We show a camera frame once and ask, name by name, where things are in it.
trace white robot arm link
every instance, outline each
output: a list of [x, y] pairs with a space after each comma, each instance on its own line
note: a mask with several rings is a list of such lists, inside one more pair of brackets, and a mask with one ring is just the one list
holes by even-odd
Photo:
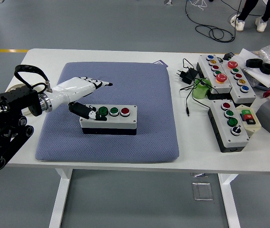
[[96, 89], [112, 83], [95, 80], [89, 77], [74, 77], [52, 88], [49, 92], [39, 94], [42, 110], [50, 112], [61, 104], [69, 104], [87, 96]]

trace table leg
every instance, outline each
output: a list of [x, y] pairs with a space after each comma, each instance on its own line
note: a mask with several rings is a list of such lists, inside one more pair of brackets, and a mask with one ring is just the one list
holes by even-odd
[[60, 228], [73, 169], [56, 169], [61, 176], [49, 228]]
[[222, 198], [226, 209], [229, 228], [240, 228], [239, 217], [236, 211], [234, 198], [230, 186], [230, 182], [233, 181], [238, 176], [238, 174], [219, 173], [218, 176], [220, 180]]

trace gray mat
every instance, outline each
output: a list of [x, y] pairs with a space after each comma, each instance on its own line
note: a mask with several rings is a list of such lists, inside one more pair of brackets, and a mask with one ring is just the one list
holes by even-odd
[[68, 63], [59, 82], [78, 76], [112, 82], [82, 104], [137, 105], [137, 135], [83, 134], [67, 105], [48, 113], [36, 159], [90, 162], [167, 162], [179, 156], [169, 75], [149, 63]]

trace gray floor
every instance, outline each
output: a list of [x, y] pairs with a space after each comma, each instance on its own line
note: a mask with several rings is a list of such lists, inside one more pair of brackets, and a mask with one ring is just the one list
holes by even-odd
[[[238, 8], [239, 1], [226, 1]], [[239, 53], [242, 48], [252, 51], [270, 45], [270, 21], [265, 32], [258, 33], [256, 16], [249, 16], [245, 30], [233, 42], [219, 43], [195, 32], [185, 15], [184, 0], [173, 3], [5, 0], [0, 3], [0, 49]], [[206, 3], [208, 8], [202, 11], [188, 2], [189, 16], [234, 33], [227, 23], [234, 10], [220, 0]], [[264, 9], [260, 1], [252, 14], [261, 15]], [[25, 54], [0, 53], [0, 93]], [[62, 227], [227, 227], [222, 200], [216, 198], [212, 205], [193, 202], [192, 188], [187, 186], [191, 181], [187, 173], [76, 171]], [[216, 178], [210, 182], [218, 196]], [[48, 227], [58, 183], [59, 176], [51, 169], [0, 171], [0, 227]], [[242, 228], [270, 227], [270, 176], [240, 175], [232, 190]]]

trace white table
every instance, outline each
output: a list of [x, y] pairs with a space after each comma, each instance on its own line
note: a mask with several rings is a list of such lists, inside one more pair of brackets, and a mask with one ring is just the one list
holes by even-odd
[[[129, 52], [129, 51], [96, 51], [96, 50], [61, 50], [32, 49], [22, 64], [34, 65], [44, 71], [51, 85], [57, 84], [61, 71], [68, 62], [142, 62], [153, 63], [162, 60], [168, 65], [174, 119], [180, 156], [167, 163], [95, 163], [95, 162], [46, 162], [35, 159], [39, 133], [44, 118], [28, 116], [28, 124], [35, 129], [33, 136], [10, 160], [8, 166], [14, 167], [47, 167], [55, 168], [61, 176], [57, 198], [49, 227], [60, 227], [68, 186], [73, 169], [121, 170], [121, 171], [182, 171], [219, 173], [229, 226], [239, 228], [240, 224], [234, 205], [230, 182], [241, 173], [270, 174], [270, 133], [261, 129], [255, 133], [242, 152], [221, 153], [207, 115], [207, 109], [192, 99], [188, 100], [190, 117], [185, 113], [187, 92], [180, 92], [185, 87], [177, 70], [183, 70], [183, 58], [194, 66], [198, 53], [163, 53], [163, 52]], [[30, 83], [41, 82], [39, 75], [22, 73]], [[9, 88], [20, 81], [13, 78]], [[255, 111], [267, 99], [260, 99], [262, 91], [256, 91], [257, 99], [251, 106]], [[208, 99], [202, 102], [208, 105]]]

